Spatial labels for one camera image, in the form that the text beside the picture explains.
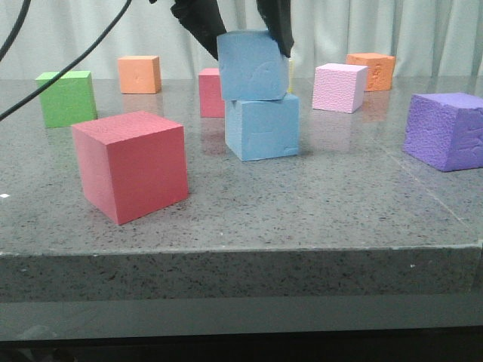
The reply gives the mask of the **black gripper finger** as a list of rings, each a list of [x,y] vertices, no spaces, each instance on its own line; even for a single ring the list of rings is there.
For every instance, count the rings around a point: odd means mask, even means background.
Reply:
[[[171,13],[218,60],[217,37],[226,33],[217,0],[175,1]]]
[[[294,46],[291,29],[291,0],[258,0],[257,10],[284,56],[290,58]]]

